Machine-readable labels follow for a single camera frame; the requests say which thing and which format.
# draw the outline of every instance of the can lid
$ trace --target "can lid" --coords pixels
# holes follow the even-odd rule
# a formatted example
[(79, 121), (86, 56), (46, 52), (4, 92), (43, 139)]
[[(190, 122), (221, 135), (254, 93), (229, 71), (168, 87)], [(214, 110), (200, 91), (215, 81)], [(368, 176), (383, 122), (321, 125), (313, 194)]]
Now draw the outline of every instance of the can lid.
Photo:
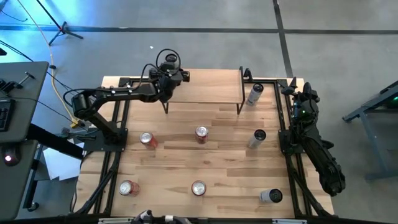
[(197, 180), (192, 184), (192, 193), (201, 196), (206, 192), (206, 184), (201, 181)]
[(283, 195), (282, 192), (278, 189), (272, 189), (269, 192), (269, 198), (275, 202), (275, 203), (279, 203), (280, 201), (282, 201)]
[(204, 136), (206, 136), (208, 132), (209, 132), (209, 130), (207, 130), (206, 127), (199, 126), (199, 127), (197, 128), (197, 135), (198, 135), (199, 137), (204, 137)]
[(151, 133), (142, 133), (141, 136), (139, 137), (139, 140), (142, 143), (148, 143), (152, 139), (152, 134)]
[(258, 129), (254, 132), (254, 137), (259, 141), (263, 141), (267, 137), (267, 134), (264, 130)]
[(256, 83), (253, 85), (253, 90), (258, 93), (261, 93), (264, 90), (264, 87), (260, 83)]
[(128, 180), (125, 180), (122, 182), (122, 184), (119, 187), (119, 193), (121, 195), (127, 195), (131, 191), (131, 183)]

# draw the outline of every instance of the black can top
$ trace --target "black can top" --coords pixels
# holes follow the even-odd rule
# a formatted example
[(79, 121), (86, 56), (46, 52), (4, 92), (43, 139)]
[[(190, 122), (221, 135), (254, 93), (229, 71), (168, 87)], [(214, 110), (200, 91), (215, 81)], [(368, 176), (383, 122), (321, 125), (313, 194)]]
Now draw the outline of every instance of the black can top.
[(256, 83), (253, 85), (253, 90), (258, 93), (262, 93), (262, 91), (264, 90), (264, 87), (260, 83)]
[(275, 203), (279, 203), (282, 200), (282, 197), (282, 192), (278, 189), (272, 189), (269, 192), (269, 198)]
[(254, 132), (254, 137), (259, 141), (263, 141), (267, 137), (267, 134), (264, 130), (258, 129)]

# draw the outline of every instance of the paper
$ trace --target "paper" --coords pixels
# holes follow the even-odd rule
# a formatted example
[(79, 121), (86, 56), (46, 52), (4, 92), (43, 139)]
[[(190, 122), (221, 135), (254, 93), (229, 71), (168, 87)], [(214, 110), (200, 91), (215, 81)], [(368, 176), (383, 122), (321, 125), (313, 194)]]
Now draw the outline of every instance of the paper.
[[(77, 146), (83, 148), (84, 143), (79, 143)], [(57, 177), (60, 180), (65, 180), (79, 176), (81, 160), (51, 148), (46, 149), (43, 154), (51, 180)]]

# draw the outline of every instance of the soda can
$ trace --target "soda can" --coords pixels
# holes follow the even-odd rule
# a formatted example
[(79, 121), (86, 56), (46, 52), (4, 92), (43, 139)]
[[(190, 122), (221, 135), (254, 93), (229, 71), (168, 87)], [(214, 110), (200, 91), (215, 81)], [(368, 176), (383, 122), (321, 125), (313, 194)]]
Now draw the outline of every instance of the soda can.
[(257, 100), (259, 100), (263, 90), (263, 85), (261, 85), (260, 83), (254, 84), (248, 96), (248, 100), (246, 100), (247, 104), (249, 106), (254, 106), (257, 103)]
[(119, 186), (119, 193), (124, 196), (137, 196), (140, 189), (141, 188), (137, 183), (130, 180), (124, 180)]
[(191, 189), (194, 195), (202, 196), (206, 192), (206, 184), (201, 180), (197, 180), (192, 184)]
[(260, 201), (262, 202), (279, 203), (282, 198), (282, 192), (278, 189), (268, 189), (260, 193)]
[(256, 130), (248, 142), (248, 147), (256, 149), (266, 139), (266, 137), (267, 134), (264, 130)]
[(195, 136), (199, 144), (204, 144), (207, 142), (209, 130), (204, 126), (199, 126), (195, 131)]
[(149, 150), (154, 150), (157, 147), (157, 141), (151, 133), (142, 133), (141, 136), (139, 136), (139, 140)]

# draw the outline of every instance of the white cable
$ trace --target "white cable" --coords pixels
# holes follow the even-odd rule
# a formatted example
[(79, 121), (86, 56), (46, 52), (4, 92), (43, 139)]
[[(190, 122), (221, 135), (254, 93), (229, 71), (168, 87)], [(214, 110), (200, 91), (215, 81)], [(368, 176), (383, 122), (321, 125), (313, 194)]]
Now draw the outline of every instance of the white cable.
[[(30, 15), (30, 13), (26, 10), (25, 6), (24, 6), (19, 0), (17, 0), (17, 1), (18, 1), (19, 4), (22, 6), (22, 8), (25, 10), (25, 12), (26, 12), (27, 15), (30, 17), (30, 19), (32, 19), (32, 21), (33, 21), (34, 24), (36, 25), (37, 29), (38, 29), (38, 30), (40, 31), (40, 33), (42, 34), (42, 36), (43, 36), (43, 38), (44, 38), (44, 40), (45, 40), (45, 43), (47, 44), (47, 47), (49, 48), (49, 51), (50, 51), (50, 58), (51, 58), (51, 65), (53, 65), (53, 64), (54, 64), (54, 59), (53, 59), (53, 55), (52, 55), (52, 49), (51, 49), (51, 46), (50, 46), (50, 44), (49, 44), (47, 38), (45, 38), (42, 29), (39, 27), (39, 25), (37, 25), (36, 21), (33, 19), (33, 17)], [(53, 69), (51, 69), (51, 76), (52, 76), (52, 77), (51, 77), (51, 85), (52, 85), (52, 87), (53, 87), (53, 89), (54, 89), (54, 91), (55, 91), (55, 94), (57, 94), (58, 98), (60, 99), (61, 103), (63, 104), (63, 107), (65, 108), (65, 110), (66, 110), (67, 113), (69, 114), (70, 119), (71, 119), (75, 124), (77, 124), (76, 118), (74, 118), (74, 117), (72, 116), (71, 112), (69, 111), (69, 109), (68, 109), (67, 106), (65, 105), (65, 102), (62, 100), (62, 97), (60, 96), (60, 94), (59, 94), (59, 92), (58, 92), (58, 90), (57, 90), (57, 87), (56, 87), (55, 84), (54, 84), (54, 74), (53, 74), (53, 73), (54, 73), (54, 71), (53, 71)]]

